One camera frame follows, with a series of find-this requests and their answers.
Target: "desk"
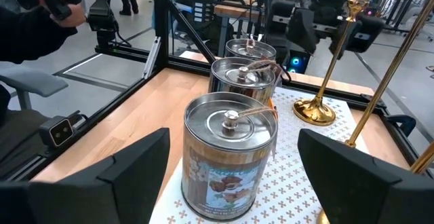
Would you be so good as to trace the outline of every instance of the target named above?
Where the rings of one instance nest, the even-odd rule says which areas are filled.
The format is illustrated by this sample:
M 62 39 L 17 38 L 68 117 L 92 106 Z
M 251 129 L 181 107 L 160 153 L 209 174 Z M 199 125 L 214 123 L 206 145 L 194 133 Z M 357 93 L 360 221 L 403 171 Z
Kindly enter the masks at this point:
M 250 0 L 244 0 L 246 4 L 249 4 Z M 224 56 L 224 46 L 226 44 L 226 32 L 229 26 L 229 19 L 234 18 L 240 20 L 238 26 L 238 33 L 241 32 L 242 20 L 250 21 L 256 23 L 259 18 L 259 11 L 252 10 L 252 16 L 250 18 L 250 11 L 240 7 L 231 7 L 225 5 L 216 5 L 214 7 L 214 13 L 222 18 L 222 28 L 220 30 L 220 43 L 218 44 L 218 56 Z
M 194 53 L 183 54 L 189 58 Z M 293 76 L 317 84 L 321 78 L 307 75 Z M 369 88 L 361 88 L 334 81 L 335 89 L 366 93 Z M 184 109 L 191 100 L 207 93 L 208 77 L 164 69 L 145 86 L 139 89 L 108 117 L 103 119 L 82 139 L 63 153 L 58 159 L 41 171 L 33 181 L 54 182 L 82 170 L 105 157 L 134 143 L 138 139 L 161 127 L 170 128 L 170 156 L 160 193 L 164 190 L 182 157 Z M 355 121 L 362 112 L 352 110 Z M 408 164 L 395 142 L 376 115 L 371 116 L 362 132 L 369 152 L 402 168 Z

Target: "table leg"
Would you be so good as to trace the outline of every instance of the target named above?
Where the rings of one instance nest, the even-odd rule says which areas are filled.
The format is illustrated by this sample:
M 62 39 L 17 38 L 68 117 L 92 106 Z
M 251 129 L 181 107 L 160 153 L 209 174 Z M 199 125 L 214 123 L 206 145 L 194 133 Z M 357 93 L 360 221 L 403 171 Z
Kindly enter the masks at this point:
M 218 43 L 218 56 L 224 57 L 224 45 L 226 44 L 226 33 L 228 30 L 229 18 L 222 18 L 222 29 L 220 30 L 220 41 Z
M 237 39 L 241 38 L 241 33 L 243 32 L 243 21 L 238 21 L 238 29 L 237 29 Z

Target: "office chair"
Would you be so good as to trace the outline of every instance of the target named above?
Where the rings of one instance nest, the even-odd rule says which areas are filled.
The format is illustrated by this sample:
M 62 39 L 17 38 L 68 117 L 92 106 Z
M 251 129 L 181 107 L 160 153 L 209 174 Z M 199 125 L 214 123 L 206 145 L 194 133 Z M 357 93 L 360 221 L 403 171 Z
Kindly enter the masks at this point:
M 16 90 L 22 110 L 32 109 L 29 93 L 47 98 L 68 87 L 61 78 L 23 65 L 0 69 L 0 81 Z

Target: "tin can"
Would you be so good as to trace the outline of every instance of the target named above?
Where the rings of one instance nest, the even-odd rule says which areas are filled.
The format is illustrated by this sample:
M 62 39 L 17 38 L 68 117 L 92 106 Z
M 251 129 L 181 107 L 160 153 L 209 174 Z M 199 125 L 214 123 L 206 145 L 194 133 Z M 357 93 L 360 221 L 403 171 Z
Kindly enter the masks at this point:
M 206 94 L 187 106 L 181 189 L 203 218 L 230 221 L 252 206 L 277 137 L 277 120 L 267 111 L 228 122 L 237 111 L 261 107 L 230 92 Z
M 276 59 L 276 49 L 272 46 L 255 41 L 255 45 L 247 49 L 248 39 L 232 39 L 226 42 L 226 57 L 249 58 L 260 60 L 266 58 L 269 60 Z
M 208 92 L 234 92 L 267 105 L 275 89 L 275 74 L 270 69 L 260 73 L 246 69 L 246 66 L 253 62 L 247 58 L 236 57 L 214 61 Z

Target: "can label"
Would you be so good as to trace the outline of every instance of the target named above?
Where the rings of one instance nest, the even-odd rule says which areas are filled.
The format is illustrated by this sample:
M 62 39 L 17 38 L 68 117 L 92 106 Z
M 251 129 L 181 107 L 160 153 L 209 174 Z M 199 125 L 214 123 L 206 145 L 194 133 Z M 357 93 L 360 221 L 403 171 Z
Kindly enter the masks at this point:
M 191 204 L 213 216 L 241 215 L 252 205 L 262 175 L 261 160 L 232 165 L 212 162 L 190 148 Z

